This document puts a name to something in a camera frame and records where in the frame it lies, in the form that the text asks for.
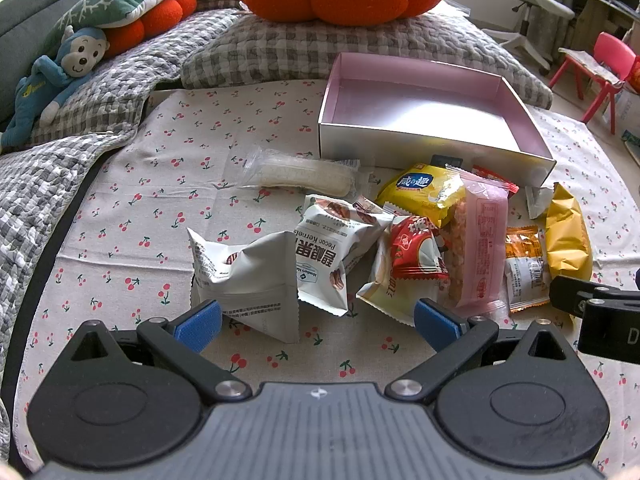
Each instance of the blue stuffed animal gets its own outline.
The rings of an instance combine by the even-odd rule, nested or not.
[[[0,134],[0,153],[7,146],[25,144],[38,115],[41,125],[51,124],[69,96],[89,80],[91,70],[108,48],[109,42],[100,28],[74,32],[69,25],[56,60],[40,56],[31,67],[31,75],[20,79],[15,88],[15,114],[7,130]]]

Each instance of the pink chair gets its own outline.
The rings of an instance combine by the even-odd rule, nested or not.
[[[558,51],[564,52],[564,63],[551,79],[549,88],[556,84],[562,72],[564,72],[570,64],[574,66],[575,85],[578,91],[578,97],[581,100],[584,99],[584,96],[582,94],[580,72],[596,80],[600,85],[600,93],[584,113],[581,121],[585,124],[588,123],[604,101],[604,98],[609,95],[611,100],[611,135],[615,135],[616,111],[614,95],[622,90],[622,85],[629,78],[631,69],[636,60],[640,59],[640,56],[636,56],[634,51],[626,44],[606,32],[601,32],[598,36],[596,44],[593,47],[593,57],[583,50],[559,48]],[[613,73],[601,66],[600,64],[602,62],[610,67]]]

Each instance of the plaid quilted cover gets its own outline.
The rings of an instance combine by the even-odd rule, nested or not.
[[[0,380],[33,271],[87,171],[103,153],[132,140],[155,85],[177,80],[184,59],[237,18],[237,9],[198,12],[103,63],[60,108],[50,127],[34,128],[34,147],[0,157]],[[0,401],[2,460],[8,458],[10,430]]]
[[[185,88],[322,79],[339,52],[431,59],[484,70],[503,76],[526,104],[551,106],[551,90],[509,52],[466,18],[434,11],[376,27],[271,23],[246,15],[190,56],[180,77]]]

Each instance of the cherry print tablecloth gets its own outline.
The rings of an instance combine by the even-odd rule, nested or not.
[[[192,257],[185,227],[209,240],[248,243],[300,220],[303,194],[241,190],[242,162],[255,146],[318,156],[317,120],[324,81],[272,82],[240,88],[175,91],[140,126],[134,142],[98,174],[58,254],[31,327],[15,399],[14,432],[31,468],[40,465],[26,427],[36,387],[84,320],[130,329],[151,316],[174,317],[190,306]],[[594,251],[593,279],[633,288],[640,267],[638,208],[585,126],[530,108],[558,159],[559,180],[580,200]],[[392,170],[366,168],[370,196]],[[510,200],[510,224],[531,224],[524,194]],[[382,387],[433,354],[408,326],[353,294],[366,280],[372,254],[348,276],[343,317],[300,306],[300,342],[285,345],[225,319],[204,355],[254,387],[260,381],[374,381]],[[569,341],[577,323],[544,306],[509,318],[524,328],[548,317]],[[581,355],[607,397],[611,428],[596,465],[607,474],[640,463],[640,370]]]

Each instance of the open box lid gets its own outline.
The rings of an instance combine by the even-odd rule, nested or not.
[[[433,155],[541,186],[556,162],[504,78],[448,63],[343,52],[319,117],[322,158],[404,170]]]

